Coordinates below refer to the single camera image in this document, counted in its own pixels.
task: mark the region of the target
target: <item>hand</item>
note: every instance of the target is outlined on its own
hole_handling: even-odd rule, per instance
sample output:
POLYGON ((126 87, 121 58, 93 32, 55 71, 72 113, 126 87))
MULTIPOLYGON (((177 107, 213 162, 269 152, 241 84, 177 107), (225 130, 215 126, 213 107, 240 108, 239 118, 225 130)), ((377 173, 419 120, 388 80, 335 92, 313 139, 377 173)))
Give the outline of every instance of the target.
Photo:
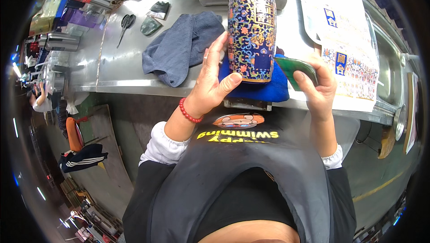
POLYGON ((205 51, 203 66, 196 85, 184 102, 186 112, 194 118, 200 118, 218 106, 242 81, 242 76, 237 72, 228 75, 221 82, 218 81, 220 52, 226 42, 227 32, 225 31, 205 51))
POLYGON ((327 64, 317 53, 312 53, 306 62, 315 68, 320 85, 315 87, 309 77, 301 71, 294 71, 294 79, 307 97, 307 107, 312 118, 327 121, 331 118, 331 107, 338 84, 327 64))

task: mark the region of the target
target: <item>gray towel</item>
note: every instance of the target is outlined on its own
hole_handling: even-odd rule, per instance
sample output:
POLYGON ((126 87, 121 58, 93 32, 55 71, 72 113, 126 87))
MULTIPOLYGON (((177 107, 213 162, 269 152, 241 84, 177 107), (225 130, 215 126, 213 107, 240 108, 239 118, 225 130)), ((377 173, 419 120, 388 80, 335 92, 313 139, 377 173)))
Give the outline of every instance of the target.
POLYGON ((213 12, 182 14, 142 53, 143 72, 153 72, 171 87, 180 85, 188 69, 202 62, 205 49, 224 32, 221 21, 213 12))

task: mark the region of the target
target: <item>blue decorated bottle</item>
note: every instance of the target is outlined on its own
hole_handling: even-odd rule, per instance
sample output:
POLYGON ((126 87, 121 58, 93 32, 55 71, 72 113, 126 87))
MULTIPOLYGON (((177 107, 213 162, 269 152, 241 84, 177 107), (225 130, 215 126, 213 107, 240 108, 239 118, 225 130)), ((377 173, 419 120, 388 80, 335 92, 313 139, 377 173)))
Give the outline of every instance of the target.
POLYGON ((275 0, 228 0, 228 60, 246 83, 272 79, 276 38, 275 0))

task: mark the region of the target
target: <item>black t-shirt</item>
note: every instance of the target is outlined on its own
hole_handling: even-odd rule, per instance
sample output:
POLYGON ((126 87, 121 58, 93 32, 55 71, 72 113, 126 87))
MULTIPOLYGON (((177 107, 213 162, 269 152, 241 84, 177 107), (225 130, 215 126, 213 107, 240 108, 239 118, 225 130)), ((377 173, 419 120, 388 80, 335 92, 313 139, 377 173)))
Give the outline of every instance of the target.
MULTIPOLYGON (((135 190, 123 216, 127 243, 146 242, 151 201, 174 167, 153 161, 139 166, 135 190)), ((334 242, 352 242, 357 223, 346 170, 328 170, 327 175, 333 206, 334 242)), ((259 167, 242 172, 229 183, 203 217, 193 242, 229 224, 251 220, 278 221, 297 229, 276 182, 259 167)))

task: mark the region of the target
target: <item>scissors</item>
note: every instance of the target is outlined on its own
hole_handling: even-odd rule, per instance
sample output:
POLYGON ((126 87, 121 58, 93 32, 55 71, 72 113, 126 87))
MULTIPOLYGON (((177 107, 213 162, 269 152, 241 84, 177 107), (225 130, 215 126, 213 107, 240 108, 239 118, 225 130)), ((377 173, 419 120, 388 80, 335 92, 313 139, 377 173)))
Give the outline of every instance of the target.
POLYGON ((120 41, 118 42, 118 45, 116 46, 117 49, 120 46, 121 40, 123 39, 124 31, 126 29, 130 28, 134 24, 135 21, 136 21, 136 15, 134 15, 134 14, 132 14, 132 15, 126 14, 123 17, 123 19, 121 20, 121 27, 123 28, 123 30, 121 31, 120 41))

